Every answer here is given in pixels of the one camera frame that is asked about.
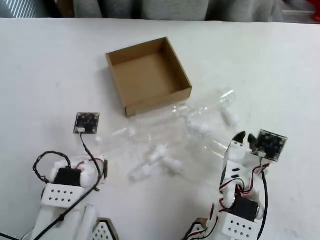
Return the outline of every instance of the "perforated plate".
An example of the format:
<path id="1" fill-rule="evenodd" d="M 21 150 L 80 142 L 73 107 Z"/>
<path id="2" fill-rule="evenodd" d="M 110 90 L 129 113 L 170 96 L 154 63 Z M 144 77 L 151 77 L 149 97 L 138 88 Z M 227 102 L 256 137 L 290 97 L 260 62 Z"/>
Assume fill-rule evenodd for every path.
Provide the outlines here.
<path id="1" fill-rule="evenodd" d="M 217 229 L 222 234 L 237 240 L 257 240 L 260 225 L 223 212 L 219 216 Z"/>
<path id="2" fill-rule="evenodd" d="M 105 222 L 100 222 L 93 232 L 90 240 L 115 240 Z"/>
<path id="3" fill-rule="evenodd" d="M 49 183 L 43 193 L 41 204 L 59 208 L 69 208 L 83 194 L 84 188 L 80 186 L 67 186 Z"/>

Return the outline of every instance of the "black circuit board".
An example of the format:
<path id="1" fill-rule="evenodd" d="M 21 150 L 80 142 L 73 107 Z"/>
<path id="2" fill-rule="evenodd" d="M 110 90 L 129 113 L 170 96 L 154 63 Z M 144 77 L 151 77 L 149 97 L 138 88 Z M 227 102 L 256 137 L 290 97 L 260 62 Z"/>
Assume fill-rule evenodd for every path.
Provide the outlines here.
<path id="1" fill-rule="evenodd" d="M 285 146 L 287 137 L 261 130 L 255 142 L 255 149 L 252 154 L 259 156 L 259 153 L 265 153 L 264 158 L 277 162 Z"/>
<path id="2" fill-rule="evenodd" d="M 79 134 L 79 129 L 85 129 L 84 134 L 96 134 L 98 131 L 100 113 L 78 112 L 75 119 L 74 134 Z"/>

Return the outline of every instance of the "brown cardboard box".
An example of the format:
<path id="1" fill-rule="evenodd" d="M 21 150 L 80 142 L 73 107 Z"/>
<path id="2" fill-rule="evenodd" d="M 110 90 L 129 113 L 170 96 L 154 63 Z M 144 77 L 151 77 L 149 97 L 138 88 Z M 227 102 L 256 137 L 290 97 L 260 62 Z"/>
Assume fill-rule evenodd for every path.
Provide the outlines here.
<path id="1" fill-rule="evenodd" d="M 192 86 L 167 37 L 106 54 L 127 117 L 186 100 Z"/>

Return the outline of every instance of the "black cable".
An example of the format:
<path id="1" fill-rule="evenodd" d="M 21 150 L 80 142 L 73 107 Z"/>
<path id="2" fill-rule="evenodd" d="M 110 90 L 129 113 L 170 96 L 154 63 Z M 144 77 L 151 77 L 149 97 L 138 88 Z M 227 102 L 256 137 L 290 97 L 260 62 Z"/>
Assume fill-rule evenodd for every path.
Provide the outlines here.
<path id="1" fill-rule="evenodd" d="M 262 219 L 262 224 L 261 228 L 258 234 L 257 240 L 260 239 L 262 232 L 264 231 L 265 225 L 266 225 L 266 220 L 267 220 L 267 214 L 268 214 L 268 186 L 267 186 L 267 180 L 266 180 L 266 175 L 265 172 L 262 170 L 262 180 L 263 180 L 263 186 L 264 186 L 264 195 L 265 195 L 265 207 L 264 207 L 264 213 L 263 213 L 263 219 Z"/>
<path id="2" fill-rule="evenodd" d="M 89 149 L 87 148 L 83 138 L 82 138 L 82 133 L 80 133 L 80 138 L 84 147 L 84 150 L 86 151 L 86 153 L 91 157 L 97 171 L 98 171 L 98 179 L 96 181 L 96 183 L 94 184 L 94 186 L 92 188 L 90 188 L 82 197 L 79 198 L 78 201 L 76 201 L 71 207 L 69 207 L 64 213 L 62 213 L 53 223 L 51 223 L 47 228 L 45 228 L 34 240 L 39 240 L 43 235 L 45 235 L 50 229 L 52 229 L 57 223 L 63 221 L 66 217 L 66 215 L 68 213 L 70 213 L 79 203 L 81 203 L 92 191 L 94 191 L 97 186 L 99 185 L 99 182 L 102 178 L 102 174 L 98 165 L 97 160 L 95 159 L 95 157 L 92 155 L 92 153 L 89 151 Z"/>
<path id="3" fill-rule="evenodd" d="M 211 232 L 210 232 L 207 236 L 202 236 L 202 237 L 197 237 L 197 238 L 192 238 L 192 237 L 191 237 L 190 240 L 200 240 L 200 239 L 206 239 L 206 238 L 208 238 L 208 237 L 213 233 L 213 231 L 215 230 L 215 228 L 216 228 L 216 226 L 217 226 L 217 223 L 218 223 L 218 220 L 219 220 L 219 217 L 217 216 L 217 217 L 216 217 L 215 224 L 214 224 Z"/>
<path id="4" fill-rule="evenodd" d="M 44 153 L 42 153 L 37 160 L 35 161 L 34 165 L 33 165 L 33 171 L 35 172 L 35 174 L 37 175 L 37 177 L 44 183 L 48 184 L 50 183 L 50 181 L 46 178 L 46 176 L 41 176 L 39 171 L 38 171 L 38 164 L 40 163 L 40 161 L 42 160 L 42 158 L 47 155 L 47 154 L 55 154 L 55 155 L 59 155 L 60 157 L 65 158 L 67 164 L 68 164 L 68 168 L 71 168 L 71 162 L 70 159 L 67 155 L 63 154 L 62 152 L 58 152 L 58 151 L 46 151 Z"/>
<path id="5" fill-rule="evenodd" d="M 1 232 L 0 232 L 0 237 L 3 237 L 3 238 L 5 238 L 5 239 L 11 239 L 11 240 L 19 240 L 18 238 L 14 238 L 14 237 L 12 237 L 12 236 L 8 236 L 8 235 L 3 234 L 3 233 L 1 233 Z"/>

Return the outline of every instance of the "white table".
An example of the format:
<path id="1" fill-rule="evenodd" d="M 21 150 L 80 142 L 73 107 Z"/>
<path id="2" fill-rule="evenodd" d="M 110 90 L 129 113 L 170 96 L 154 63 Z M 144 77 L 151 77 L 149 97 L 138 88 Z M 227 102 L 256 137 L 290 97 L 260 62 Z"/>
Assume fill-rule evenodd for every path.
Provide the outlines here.
<path id="1" fill-rule="evenodd" d="M 128 122 L 104 53 L 167 36 L 192 82 L 192 99 L 231 86 L 248 132 L 262 128 L 288 137 L 268 175 L 262 239 L 319 238 L 317 25 L 0 19 L 0 30 L 1 232 L 22 237 L 35 224 L 44 187 L 32 171 L 38 155 L 83 152 L 72 133 L 76 112 L 100 112 L 102 136 Z M 53 162 L 47 158 L 40 170 Z M 111 165 L 91 201 L 122 240 L 176 240 L 196 217 L 206 217 L 210 196 L 209 188 L 179 178 L 130 185 Z"/>

